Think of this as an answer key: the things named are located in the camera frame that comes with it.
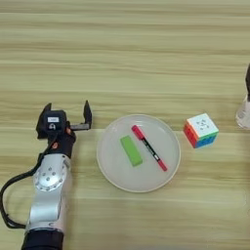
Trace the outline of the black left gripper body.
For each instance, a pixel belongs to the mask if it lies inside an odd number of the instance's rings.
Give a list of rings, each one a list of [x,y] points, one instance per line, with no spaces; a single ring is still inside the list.
[[[76,125],[71,125],[69,122],[49,123],[46,127],[48,135],[48,148],[46,149],[46,153],[60,153],[70,158],[73,145],[76,141],[75,133],[77,131],[86,131],[90,129],[91,125],[89,123],[80,123]]]

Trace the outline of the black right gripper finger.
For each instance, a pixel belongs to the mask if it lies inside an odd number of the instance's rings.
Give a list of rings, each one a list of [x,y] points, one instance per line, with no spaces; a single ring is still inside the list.
[[[250,102],[250,63],[246,71],[245,83],[247,88],[247,101]]]

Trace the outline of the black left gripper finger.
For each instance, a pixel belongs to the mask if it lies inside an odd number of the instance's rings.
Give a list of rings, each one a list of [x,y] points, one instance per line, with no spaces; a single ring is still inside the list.
[[[88,101],[86,101],[84,104],[83,116],[85,119],[85,123],[87,124],[92,123],[92,111]]]
[[[51,110],[51,107],[52,107],[51,103],[46,104],[45,107],[43,108],[42,112],[39,115],[38,122],[36,125],[36,132],[37,132],[38,139],[46,139],[47,138],[47,134],[46,134],[45,128],[44,128],[43,116],[44,116],[46,111]]]

